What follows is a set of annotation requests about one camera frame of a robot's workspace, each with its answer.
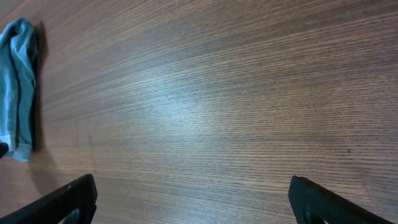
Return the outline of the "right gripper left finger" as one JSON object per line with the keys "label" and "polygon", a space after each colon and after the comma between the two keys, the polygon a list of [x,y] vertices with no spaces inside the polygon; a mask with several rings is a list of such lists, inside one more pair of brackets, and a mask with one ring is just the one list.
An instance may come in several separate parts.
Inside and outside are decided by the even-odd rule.
{"label": "right gripper left finger", "polygon": [[85,174],[46,196],[1,218],[1,223],[90,224],[98,192],[94,177]]}

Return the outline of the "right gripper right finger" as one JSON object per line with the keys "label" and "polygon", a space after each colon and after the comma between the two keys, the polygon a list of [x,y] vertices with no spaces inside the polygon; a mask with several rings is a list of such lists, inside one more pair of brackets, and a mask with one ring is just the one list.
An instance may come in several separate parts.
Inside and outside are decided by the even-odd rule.
{"label": "right gripper right finger", "polygon": [[305,177],[292,177],[288,197],[298,224],[392,224]]}

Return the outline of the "light blue denim shorts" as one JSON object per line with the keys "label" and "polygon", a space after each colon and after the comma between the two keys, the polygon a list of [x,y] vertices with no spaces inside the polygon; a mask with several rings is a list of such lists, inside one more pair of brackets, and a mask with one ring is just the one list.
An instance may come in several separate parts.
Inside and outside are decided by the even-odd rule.
{"label": "light blue denim shorts", "polygon": [[24,18],[1,33],[1,157],[28,161],[33,150],[32,105],[38,45],[34,26]]}

